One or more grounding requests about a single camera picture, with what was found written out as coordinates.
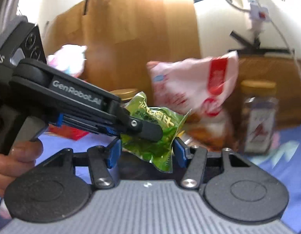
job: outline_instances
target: green snack package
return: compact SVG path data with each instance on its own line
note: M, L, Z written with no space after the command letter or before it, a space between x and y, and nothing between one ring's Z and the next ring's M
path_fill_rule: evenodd
M160 141L152 143L122 134L123 148L140 159L152 163L161 172L172 173L172 142L189 113L184 116L165 107L148 107L144 92L135 95L126 109L134 118L159 124L163 130L163 137Z

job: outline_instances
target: gold lid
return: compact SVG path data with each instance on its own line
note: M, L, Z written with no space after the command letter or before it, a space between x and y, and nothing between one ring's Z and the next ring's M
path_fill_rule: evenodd
M241 91L246 95L268 97L276 95L275 82L263 80L244 80L241 82Z
M137 89L121 89L121 90L111 91L111 93L120 97L122 101L126 101L126 100L132 99L138 93L138 90Z

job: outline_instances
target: pink plastic bag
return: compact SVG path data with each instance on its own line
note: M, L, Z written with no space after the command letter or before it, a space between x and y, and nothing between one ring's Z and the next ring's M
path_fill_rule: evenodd
M222 104L237 81L237 52L175 63L149 62L147 68L155 106L165 106L180 114L192 110L184 126L186 133L215 149L224 147L231 126Z

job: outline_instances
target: clear plastic container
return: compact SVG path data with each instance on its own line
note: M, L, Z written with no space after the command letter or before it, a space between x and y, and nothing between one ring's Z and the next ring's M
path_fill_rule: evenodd
M241 90L245 98L241 113L239 152L266 154L272 144L278 110L276 83L245 80L241 83Z

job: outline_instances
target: gray gripper base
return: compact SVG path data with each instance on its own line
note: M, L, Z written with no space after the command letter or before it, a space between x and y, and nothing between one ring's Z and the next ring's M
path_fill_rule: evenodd
M174 181L121 181L95 192L89 204L62 221L14 219L0 234L293 234L281 221L241 225L217 216L196 191Z

